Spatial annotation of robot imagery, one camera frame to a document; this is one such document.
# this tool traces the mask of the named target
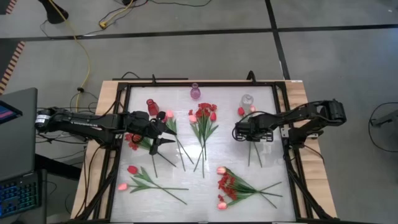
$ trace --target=blue backlit keyboard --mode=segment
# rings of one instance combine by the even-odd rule
[[[0,182],[0,218],[40,206],[37,173]]]

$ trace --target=tulip bouquet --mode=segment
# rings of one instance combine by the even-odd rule
[[[267,193],[264,192],[265,190],[276,186],[280,184],[281,182],[278,182],[276,184],[272,184],[271,186],[268,186],[266,188],[263,188],[261,190],[256,190],[254,187],[249,185],[246,181],[244,181],[242,178],[238,177],[236,174],[234,174],[230,169],[226,167],[219,167],[217,168],[217,174],[222,175],[223,177],[221,178],[220,181],[218,181],[218,188],[221,189],[224,192],[224,196],[221,196],[220,194],[218,195],[218,199],[220,200],[218,204],[218,209],[220,210],[225,210],[228,208],[228,206],[234,205],[243,199],[246,199],[254,194],[259,194],[262,197],[264,197],[274,208],[277,208],[267,197],[266,195],[270,196],[276,196],[276,197],[282,197],[281,195],[277,194],[272,194],[272,193]],[[232,201],[226,203],[225,198],[229,197],[232,199]]]
[[[256,111],[257,111],[257,110],[256,110],[256,107],[253,106],[253,105],[251,105],[251,106],[250,106],[250,113],[249,113],[249,114],[253,114],[253,113],[255,113]],[[239,115],[240,117],[245,118],[245,117],[246,117],[247,115],[249,115],[249,114],[246,114],[246,112],[245,112],[245,110],[243,109],[243,107],[239,107],[239,108],[238,108],[238,115]],[[255,144],[254,142],[251,142],[251,141],[249,141],[249,161],[248,161],[248,166],[250,166],[250,155],[251,155],[251,145],[252,145],[252,144],[254,145],[254,148],[256,149],[257,157],[259,158],[260,166],[261,166],[261,168],[262,168],[262,163],[261,163],[261,159],[260,159],[259,150],[258,150],[256,144]]]
[[[132,179],[132,181],[134,181],[134,183],[136,183],[136,185],[128,185],[127,183],[122,183],[122,184],[119,184],[118,190],[122,191],[122,190],[127,190],[128,188],[133,188],[130,191],[130,194],[131,194],[131,193],[137,192],[139,190],[160,189],[160,190],[163,190],[164,192],[168,193],[172,197],[176,198],[180,202],[184,203],[185,205],[187,205],[187,203],[185,203],[183,200],[179,199],[174,194],[171,194],[168,190],[189,190],[189,189],[172,188],[172,187],[161,187],[161,186],[155,184],[155,182],[149,177],[148,173],[145,171],[145,169],[143,167],[141,167],[141,172],[142,172],[141,174],[139,173],[138,168],[135,167],[135,166],[129,166],[127,168],[127,171],[130,174],[134,175],[135,178],[131,177],[131,179]],[[140,180],[137,180],[137,179],[144,180],[147,183],[152,184],[154,186],[150,186],[148,184],[145,184],[145,183],[143,183],[143,182],[141,182]]]
[[[165,118],[165,122],[166,125],[169,129],[171,129],[172,131],[174,131],[175,133],[177,133],[177,124],[176,124],[176,119],[174,118],[174,114],[172,110],[167,110],[166,111],[166,118]],[[184,147],[182,146],[180,140],[178,140],[177,135],[174,136],[175,140],[177,142],[177,146],[178,146],[178,151],[180,152],[180,157],[181,157],[181,162],[182,162],[182,167],[184,168],[185,171],[185,165],[184,165],[184,160],[182,159],[182,153],[181,153],[181,148],[184,151],[185,155],[187,155],[188,159],[191,161],[191,163],[193,164],[193,161],[191,160],[191,157],[189,157],[188,153],[185,151]]]
[[[150,150],[150,147],[152,145],[151,141],[149,138],[143,138],[141,139],[141,136],[138,134],[131,134],[131,133],[127,133],[125,136],[126,141],[129,142],[129,147],[136,151],[138,149],[138,147],[145,149],[145,150]],[[172,164],[174,167],[177,167],[174,165],[174,163],[170,162],[166,157],[164,157],[159,151],[157,152],[158,155],[161,156],[161,158],[163,158],[164,160],[166,160],[167,162],[169,162],[170,164]],[[152,156],[152,163],[154,165],[154,170],[155,170],[155,175],[157,178],[157,172],[156,172],[156,165],[155,165],[155,159],[154,156]]]
[[[197,164],[195,166],[195,171],[198,167],[198,163],[200,157],[202,158],[202,174],[203,178],[205,178],[205,160],[207,160],[206,155],[206,141],[213,134],[213,132],[218,128],[218,125],[213,127],[213,123],[217,120],[216,110],[217,105],[211,105],[209,103],[200,103],[198,105],[199,109],[193,114],[193,110],[189,111],[189,120],[191,122],[191,127],[193,132],[197,136],[200,146],[201,152],[199,154],[199,158]]]

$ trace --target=yellow cable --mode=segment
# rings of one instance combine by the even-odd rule
[[[107,23],[108,23],[109,21],[111,21],[115,16],[117,16],[117,15],[119,15],[120,13],[126,11],[126,10],[131,6],[131,4],[132,4],[133,1],[134,1],[134,0],[131,0],[130,4],[129,4],[128,6],[126,6],[122,11],[120,11],[120,12],[118,12],[118,13],[115,13],[115,15],[111,16],[107,21],[105,21],[105,22],[100,22],[100,23],[99,23],[99,26],[100,26],[102,29],[105,29]]]
[[[75,39],[76,43],[78,45],[80,45],[80,47],[82,47],[82,49],[85,51],[86,56],[87,56],[87,61],[88,61],[88,68],[87,68],[87,75],[85,80],[83,81],[83,83],[80,85],[80,88],[83,88],[83,86],[86,84],[88,77],[90,76],[90,69],[91,69],[91,62],[90,62],[90,56],[88,55],[88,52],[86,50],[86,48],[83,46],[83,44],[80,43],[80,41],[76,38],[76,32],[73,29],[72,25],[69,23],[69,21],[67,21],[67,19],[63,16],[62,12],[55,6],[54,2],[52,0],[49,0],[49,2],[51,3],[52,7],[54,7],[54,9],[60,14],[60,16],[62,17],[62,19],[65,21],[65,23],[67,24],[67,26],[70,28],[70,30],[72,31],[73,34],[73,38]],[[77,95],[77,99],[76,99],[76,112],[78,112],[78,107],[79,107],[79,96],[80,94]]]

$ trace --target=wooden table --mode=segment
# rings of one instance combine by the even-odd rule
[[[179,82],[225,82],[227,80],[182,80]],[[129,81],[131,83],[150,83],[152,81]],[[176,82],[175,80],[172,81],[157,81],[157,82]],[[250,80],[228,80],[228,82],[251,82]],[[296,106],[302,105],[304,103],[307,103],[307,96],[305,94],[305,89],[304,89],[304,84],[302,81],[295,81],[295,80],[259,80],[258,82],[285,82],[286,84],[286,89],[287,89],[287,95],[289,98],[289,104],[290,104],[290,109],[295,108]],[[96,109],[96,114],[104,114],[109,107],[114,103],[115,98],[116,98],[116,90],[118,87],[118,81],[104,81],[102,88],[101,88],[101,93],[99,94],[99,100],[98,100],[98,105]],[[279,99],[280,105],[282,108],[282,111],[284,110],[284,102],[282,98],[280,97]],[[299,123],[295,123],[296,127],[300,127],[301,125],[305,124],[306,121],[302,121]],[[306,145],[310,146],[311,148],[315,149],[316,151],[320,152],[319,144],[317,140],[312,140],[308,139],[306,141]],[[93,157],[93,154],[95,150],[97,149],[99,145],[95,141],[91,141],[88,144],[87,151],[86,151],[86,158],[85,158],[85,165],[86,165],[86,170],[88,170],[88,165]],[[91,201],[91,199],[94,197],[95,193],[97,193],[98,190],[98,185],[100,182],[100,176],[101,176],[101,170],[103,166],[103,161],[104,161],[104,155],[105,155],[105,150],[99,150],[93,159],[93,163],[91,165],[91,171],[90,171],[90,187],[88,188],[88,202],[87,204]],[[300,155],[302,159],[302,164],[303,164],[303,169],[304,169],[304,174],[305,174],[305,179],[307,181],[307,187],[308,190],[311,192],[313,197],[317,200],[317,202],[323,207],[323,209],[331,216],[336,217],[336,210],[335,206],[333,203],[333,199],[331,197],[331,192],[329,188],[329,182],[328,178],[326,176],[326,170],[325,166],[323,165],[322,159],[313,153],[312,151],[309,151],[308,149],[301,149],[300,150]],[[109,161],[109,169],[112,167],[113,164],[113,159],[110,159]],[[304,207],[304,202],[302,195],[300,193],[300,190],[297,189],[297,195],[298,195],[298,203],[300,207],[300,213],[302,217],[307,217],[306,212],[305,212],[305,207]],[[108,194],[109,194],[109,189],[105,192],[103,195],[102,203],[101,203],[101,209],[99,213],[99,218],[104,218],[105,217],[105,210],[106,210],[106,205],[108,203]],[[85,197],[85,178],[84,178],[84,173],[81,173],[80,176],[80,181],[78,184],[78,189],[76,192],[76,197],[75,197],[75,202],[73,204],[73,210],[71,214],[71,218],[74,218],[79,211],[83,199]]]

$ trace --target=red glass vase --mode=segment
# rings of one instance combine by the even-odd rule
[[[159,113],[159,106],[153,101],[153,99],[147,100],[147,105],[148,105],[148,112],[149,115],[155,116],[157,113]]]

